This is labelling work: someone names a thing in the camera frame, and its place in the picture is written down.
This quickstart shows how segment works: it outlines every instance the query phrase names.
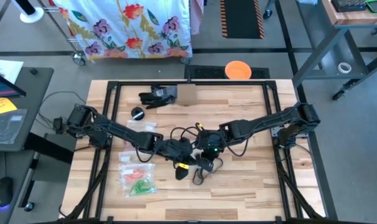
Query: monitor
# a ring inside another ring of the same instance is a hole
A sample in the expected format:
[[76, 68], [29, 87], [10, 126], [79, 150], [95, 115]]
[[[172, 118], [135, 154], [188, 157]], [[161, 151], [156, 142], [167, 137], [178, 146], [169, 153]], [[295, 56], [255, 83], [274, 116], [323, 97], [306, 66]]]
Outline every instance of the monitor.
[[26, 93], [0, 75], [0, 97], [25, 96]]

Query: yellow sticky note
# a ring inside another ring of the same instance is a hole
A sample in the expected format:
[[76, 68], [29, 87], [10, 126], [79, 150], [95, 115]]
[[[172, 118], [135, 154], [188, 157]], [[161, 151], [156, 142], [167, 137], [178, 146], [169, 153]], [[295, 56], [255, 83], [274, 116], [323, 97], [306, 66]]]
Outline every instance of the yellow sticky note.
[[16, 110], [16, 106], [7, 98], [0, 98], [0, 114]]
[[187, 164], [179, 163], [179, 166], [183, 169], [189, 169], [189, 165]]

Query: orange frisbee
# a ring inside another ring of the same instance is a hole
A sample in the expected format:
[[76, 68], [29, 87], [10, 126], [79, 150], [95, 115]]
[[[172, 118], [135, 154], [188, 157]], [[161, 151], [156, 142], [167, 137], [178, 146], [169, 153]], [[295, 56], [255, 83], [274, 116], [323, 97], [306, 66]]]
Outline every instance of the orange frisbee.
[[225, 73], [229, 79], [249, 79], [252, 75], [249, 65], [242, 61], [229, 62], [225, 67]]

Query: black floor mat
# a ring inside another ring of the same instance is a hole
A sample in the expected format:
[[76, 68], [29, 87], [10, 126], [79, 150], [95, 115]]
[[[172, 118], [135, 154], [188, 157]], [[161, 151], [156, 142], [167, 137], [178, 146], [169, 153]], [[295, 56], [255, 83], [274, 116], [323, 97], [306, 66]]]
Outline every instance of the black floor mat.
[[220, 0], [223, 37], [263, 39], [263, 20], [258, 0]]
[[[268, 68], [251, 68], [251, 79], [268, 79], [270, 73]], [[204, 66], [204, 65], [186, 65], [184, 78], [188, 79], [223, 79], [225, 75], [224, 66]]]

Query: wheel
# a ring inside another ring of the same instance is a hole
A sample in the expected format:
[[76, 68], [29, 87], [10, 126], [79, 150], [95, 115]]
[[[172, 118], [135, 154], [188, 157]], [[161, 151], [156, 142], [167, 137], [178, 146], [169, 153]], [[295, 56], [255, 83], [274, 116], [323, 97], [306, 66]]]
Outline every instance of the wheel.
[[341, 98], [343, 96], [343, 94], [345, 94], [345, 92], [343, 90], [340, 90], [337, 94], [335, 94], [332, 97], [332, 100], [338, 100], [339, 98]]
[[35, 203], [34, 202], [27, 202], [26, 206], [24, 207], [25, 212], [31, 212], [32, 209], [35, 208]]
[[273, 11], [272, 10], [265, 10], [264, 11], [264, 14], [263, 14], [263, 19], [269, 19], [271, 17], [271, 15], [273, 15]]
[[190, 65], [191, 58], [190, 57], [180, 58], [180, 62], [184, 65]]
[[73, 54], [72, 61], [79, 66], [86, 65], [86, 61], [83, 59], [82, 54]]

